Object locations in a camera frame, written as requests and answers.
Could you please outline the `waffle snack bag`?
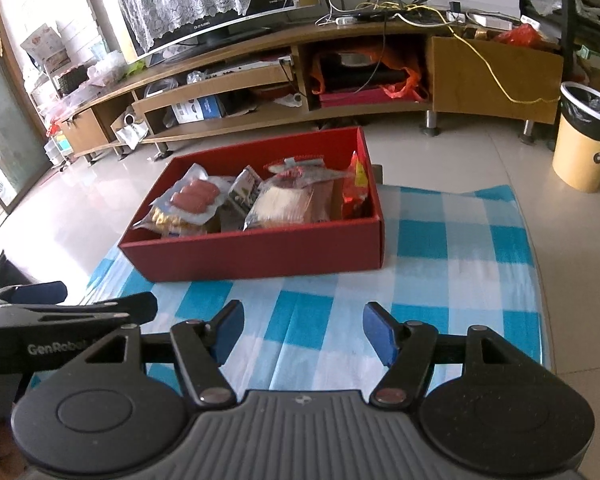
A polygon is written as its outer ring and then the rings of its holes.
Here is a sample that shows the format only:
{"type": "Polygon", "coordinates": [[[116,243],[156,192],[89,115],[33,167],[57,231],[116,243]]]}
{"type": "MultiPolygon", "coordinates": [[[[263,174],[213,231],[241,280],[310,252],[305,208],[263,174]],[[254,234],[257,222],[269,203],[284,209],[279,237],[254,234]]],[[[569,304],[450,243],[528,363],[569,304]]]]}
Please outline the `waffle snack bag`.
{"type": "Polygon", "coordinates": [[[221,231],[221,220],[215,214],[204,224],[193,224],[176,214],[166,214],[156,206],[142,220],[138,220],[131,226],[132,230],[144,229],[158,233],[161,237],[201,236],[219,233],[221,231]]]}

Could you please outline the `vacuum packed sausages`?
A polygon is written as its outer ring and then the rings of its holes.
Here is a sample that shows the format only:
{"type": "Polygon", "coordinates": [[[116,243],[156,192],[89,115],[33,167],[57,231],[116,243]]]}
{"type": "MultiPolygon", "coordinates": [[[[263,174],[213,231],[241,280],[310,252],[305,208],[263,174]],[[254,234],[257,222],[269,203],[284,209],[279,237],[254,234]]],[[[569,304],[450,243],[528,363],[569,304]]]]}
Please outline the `vacuum packed sausages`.
{"type": "Polygon", "coordinates": [[[234,177],[210,176],[193,164],[174,185],[151,203],[149,219],[156,226],[190,224],[203,226],[225,203],[234,177]]]}

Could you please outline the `white green cake packet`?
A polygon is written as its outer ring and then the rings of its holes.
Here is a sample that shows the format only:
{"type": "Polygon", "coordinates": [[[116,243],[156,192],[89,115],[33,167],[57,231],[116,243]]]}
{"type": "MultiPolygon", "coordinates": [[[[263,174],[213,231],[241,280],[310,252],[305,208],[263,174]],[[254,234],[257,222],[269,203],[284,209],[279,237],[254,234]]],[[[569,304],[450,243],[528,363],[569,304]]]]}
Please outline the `white green cake packet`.
{"type": "Polygon", "coordinates": [[[250,165],[230,184],[226,200],[220,208],[222,232],[241,231],[256,202],[263,180],[250,165]]]}

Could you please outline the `red yellow snack bag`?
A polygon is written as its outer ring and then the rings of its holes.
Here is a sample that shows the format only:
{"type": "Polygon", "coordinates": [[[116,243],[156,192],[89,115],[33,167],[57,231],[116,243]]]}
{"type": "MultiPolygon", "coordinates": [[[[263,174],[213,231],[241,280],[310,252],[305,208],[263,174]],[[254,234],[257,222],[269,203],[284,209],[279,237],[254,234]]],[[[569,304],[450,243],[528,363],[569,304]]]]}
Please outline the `red yellow snack bag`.
{"type": "Polygon", "coordinates": [[[368,196],[367,172],[360,156],[353,152],[347,175],[342,179],[341,188],[341,217],[343,219],[355,218],[361,211],[368,196]]]}

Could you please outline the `round white cake package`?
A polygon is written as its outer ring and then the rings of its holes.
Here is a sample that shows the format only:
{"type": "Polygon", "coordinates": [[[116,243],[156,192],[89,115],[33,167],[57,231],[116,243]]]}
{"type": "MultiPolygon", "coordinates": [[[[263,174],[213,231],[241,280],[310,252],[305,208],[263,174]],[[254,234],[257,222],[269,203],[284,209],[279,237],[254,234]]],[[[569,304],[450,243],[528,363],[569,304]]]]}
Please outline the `round white cake package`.
{"type": "Polygon", "coordinates": [[[312,188],[279,188],[262,191],[247,214],[245,230],[273,229],[310,223],[312,188]]]}

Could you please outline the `red cardboard box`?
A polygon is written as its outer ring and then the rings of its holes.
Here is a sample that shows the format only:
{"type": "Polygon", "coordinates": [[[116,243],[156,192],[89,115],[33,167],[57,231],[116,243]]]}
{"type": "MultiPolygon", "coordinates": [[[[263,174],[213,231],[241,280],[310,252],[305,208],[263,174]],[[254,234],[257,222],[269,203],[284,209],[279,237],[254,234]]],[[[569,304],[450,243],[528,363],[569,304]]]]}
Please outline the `red cardboard box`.
{"type": "MultiPolygon", "coordinates": [[[[297,155],[320,156],[330,169],[347,169],[353,155],[364,167],[372,166],[360,127],[268,136],[176,156],[133,219],[142,220],[151,203],[193,164],[203,166],[212,176],[235,177],[251,166],[266,177],[267,164],[297,155]]],[[[154,283],[358,272],[377,270],[384,263],[385,226],[378,191],[372,185],[360,214],[353,219],[179,237],[128,226],[118,247],[134,268],[154,283]]]]}

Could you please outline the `blue white appliance box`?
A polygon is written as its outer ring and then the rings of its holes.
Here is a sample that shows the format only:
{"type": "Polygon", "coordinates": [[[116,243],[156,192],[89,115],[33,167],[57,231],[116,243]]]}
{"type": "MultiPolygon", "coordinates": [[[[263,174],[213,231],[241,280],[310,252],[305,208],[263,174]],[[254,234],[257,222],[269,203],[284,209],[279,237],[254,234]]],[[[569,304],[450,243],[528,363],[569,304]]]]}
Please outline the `blue white appliance box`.
{"type": "Polygon", "coordinates": [[[179,125],[203,122],[204,120],[225,116],[225,107],[217,96],[201,96],[200,98],[173,104],[171,108],[179,125]]]}

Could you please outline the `orange plastic bag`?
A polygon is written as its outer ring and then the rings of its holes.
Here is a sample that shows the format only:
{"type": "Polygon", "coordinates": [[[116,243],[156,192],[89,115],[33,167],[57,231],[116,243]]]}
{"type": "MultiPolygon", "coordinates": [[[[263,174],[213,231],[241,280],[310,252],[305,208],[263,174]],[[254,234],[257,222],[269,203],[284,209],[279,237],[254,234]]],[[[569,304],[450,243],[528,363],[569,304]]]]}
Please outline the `orange plastic bag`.
{"type": "Polygon", "coordinates": [[[382,44],[316,52],[308,85],[324,107],[429,100],[422,56],[382,44]]]}

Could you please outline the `yellow trash bin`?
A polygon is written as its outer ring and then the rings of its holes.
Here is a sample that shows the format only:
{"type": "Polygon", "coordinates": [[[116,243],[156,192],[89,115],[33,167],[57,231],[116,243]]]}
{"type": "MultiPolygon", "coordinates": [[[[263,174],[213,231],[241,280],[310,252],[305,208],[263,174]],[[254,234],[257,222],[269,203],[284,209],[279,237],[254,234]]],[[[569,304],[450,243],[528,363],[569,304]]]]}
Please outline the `yellow trash bin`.
{"type": "Polygon", "coordinates": [[[552,169],[570,188],[600,187],[600,91],[566,81],[560,85],[560,119],[552,169]]]}

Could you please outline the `wooden tv stand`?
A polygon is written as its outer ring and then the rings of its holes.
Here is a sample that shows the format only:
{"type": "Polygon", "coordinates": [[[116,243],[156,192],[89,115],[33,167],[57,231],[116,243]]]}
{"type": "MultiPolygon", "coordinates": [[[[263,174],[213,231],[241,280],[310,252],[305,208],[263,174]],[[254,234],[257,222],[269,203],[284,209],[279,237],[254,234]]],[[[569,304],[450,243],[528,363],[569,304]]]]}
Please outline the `wooden tv stand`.
{"type": "Polygon", "coordinates": [[[396,23],[296,26],[180,62],[142,70],[59,119],[76,156],[120,148],[114,133],[125,115],[148,129],[146,139],[165,152],[174,141],[339,118],[422,112],[435,132],[439,114],[468,114],[551,124],[564,60],[550,50],[471,39],[396,23]],[[429,100],[324,107],[309,90],[313,55],[382,44],[418,52],[429,100]],[[171,106],[217,96],[222,118],[179,125],[171,106]]]}

